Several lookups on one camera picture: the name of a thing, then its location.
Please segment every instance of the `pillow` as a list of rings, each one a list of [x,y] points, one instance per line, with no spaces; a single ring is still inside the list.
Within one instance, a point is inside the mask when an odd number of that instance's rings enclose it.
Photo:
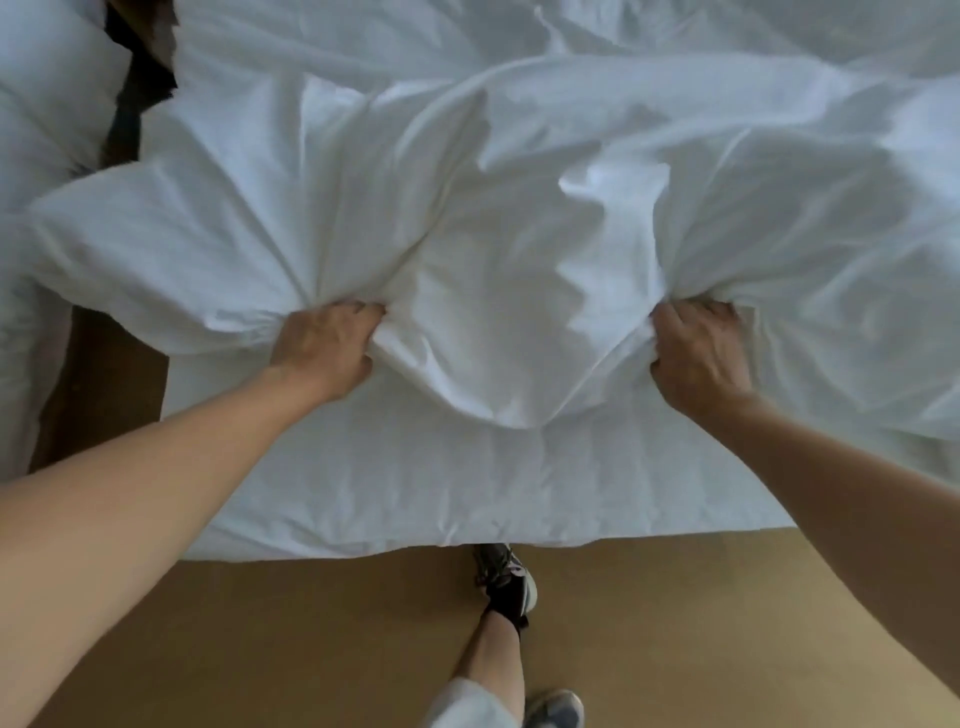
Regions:
[[[129,54],[93,0],[0,4],[0,481],[30,462],[56,382],[69,304],[32,277],[23,209],[97,166]]]

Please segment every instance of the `hand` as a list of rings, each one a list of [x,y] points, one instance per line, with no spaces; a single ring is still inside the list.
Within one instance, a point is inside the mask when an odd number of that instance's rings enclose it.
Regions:
[[[309,409],[346,397],[370,376],[367,344],[385,313],[378,303],[336,303],[290,314],[265,374],[294,387]]]
[[[717,413],[759,399],[731,305],[664,302],[651,319],[659,358],[650,372],[671,407],[703,425]]]

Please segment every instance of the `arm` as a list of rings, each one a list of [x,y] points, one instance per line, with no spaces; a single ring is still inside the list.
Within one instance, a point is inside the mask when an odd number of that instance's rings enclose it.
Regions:
[[[380,306],[293,314],[233,391],[0,489],[0,715],[26,725],[283,430],[370,373]]]
[[[666,401],[756,473],[853,595],[960,694],[960,495],[764,402],[732,308],[663,303],[653,318]]]

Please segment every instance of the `sneaker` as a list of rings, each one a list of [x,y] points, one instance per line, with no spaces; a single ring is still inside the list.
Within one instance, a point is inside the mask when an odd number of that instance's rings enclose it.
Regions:
[[[516,558],[509,544],[478,544],[473,547],[473,560],[477,565],[476,584],[484,594],[506,585],[515,576],[522,577],[524,598],[522,616],[537,606],[537,582],[523,563]]]
[[[584,728],[584,704],[572,691],[555,691],[527,705],[523,728]]]

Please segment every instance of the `wrinkled fabric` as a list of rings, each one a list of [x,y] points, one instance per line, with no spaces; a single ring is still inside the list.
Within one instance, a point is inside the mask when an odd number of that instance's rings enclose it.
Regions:
[[[42,279],[163,351],[378,300],[379,358],[536,427],[636,385],[657,301],[712,295],[756,313],[793,408],[960,437],[957,79],[728,53],[191,98],[143,162],[34,208]]]
[[[56,383],[70,306],[37,285],[22,213],[97,165],[128,52],[97,0],[0,3],[0,483],[27,471]]]
[[[43,279],[174,354],[167,413],[287,311],[390,306],[191,556],[788,524],[653,387],[664,295],[734,301],[768,395],[943,474],[906,433],[956,438],[953,3],[177,10],[143,161],[33,210]]]

